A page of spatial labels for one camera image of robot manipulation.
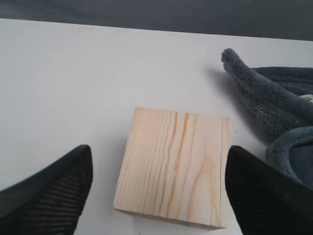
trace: white table surface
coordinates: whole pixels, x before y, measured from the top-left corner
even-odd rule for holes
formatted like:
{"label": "white table surface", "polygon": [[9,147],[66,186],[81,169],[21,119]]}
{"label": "white table surface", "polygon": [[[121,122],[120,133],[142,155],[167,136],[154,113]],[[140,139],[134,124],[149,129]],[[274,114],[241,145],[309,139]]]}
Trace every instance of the white table surface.
{"label": "white table surface", "polygon": [[313,67],[313,42],[0,20],[0,189],[89,144],[94,180],[76,235],[238,235],[131,217],[113,198],[135,106],[231,119],[232,144],[266,142],[225,74],[231,47],[251,67]]}

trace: ribbed texture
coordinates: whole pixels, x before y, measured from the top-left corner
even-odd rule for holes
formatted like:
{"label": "ribbed texture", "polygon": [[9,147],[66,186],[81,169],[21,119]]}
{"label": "ribbed texture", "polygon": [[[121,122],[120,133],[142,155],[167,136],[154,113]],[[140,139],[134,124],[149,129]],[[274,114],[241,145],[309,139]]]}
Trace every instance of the ribbed texture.
{"label": "ribbed texture", "polygon": [[75,158],[0,228],[1,235],[71,235],[82,213],[92,183],[91,155]]}
{"label": "ribbed texture", "polygon": [[225,184],[244,235],[313,234],[313,221],[294,211],[271,181],[232,150],[228,154]]}

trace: fluffy gray fabric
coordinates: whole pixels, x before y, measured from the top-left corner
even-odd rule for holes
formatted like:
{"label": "fluffy gray fabric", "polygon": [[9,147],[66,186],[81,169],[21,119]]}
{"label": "fluffy gray fabric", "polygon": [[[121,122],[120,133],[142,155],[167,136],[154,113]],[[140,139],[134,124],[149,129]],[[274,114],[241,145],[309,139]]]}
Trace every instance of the fluffy gray fabric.
{"label": "fluffy gray fabric", "polygon": [[313,69],[249,68],[232,50],[222,53],[235,90],[269,140],[268,163],[313,188]]}

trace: pine wood block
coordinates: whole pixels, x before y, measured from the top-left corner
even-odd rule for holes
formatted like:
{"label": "pine wood block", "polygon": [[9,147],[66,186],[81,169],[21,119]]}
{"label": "pine wood block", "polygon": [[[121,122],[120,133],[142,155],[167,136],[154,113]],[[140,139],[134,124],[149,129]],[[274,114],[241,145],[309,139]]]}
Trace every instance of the pine wood block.
{"label": "pine wood block", "polygon": [[189,226],[225,228],[229,120],[136,108],[114,207]]}

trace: towel tag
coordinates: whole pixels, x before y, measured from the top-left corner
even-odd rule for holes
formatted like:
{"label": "towel tag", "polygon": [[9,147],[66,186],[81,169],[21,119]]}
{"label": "towel tag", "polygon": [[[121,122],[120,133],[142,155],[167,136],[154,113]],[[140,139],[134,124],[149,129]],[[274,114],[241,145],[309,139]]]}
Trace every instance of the towel tag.
{"label": "towel tag", "polygon": [[300,97],[313,103],[313,94],[304,94],[304,95],[301,95]]}

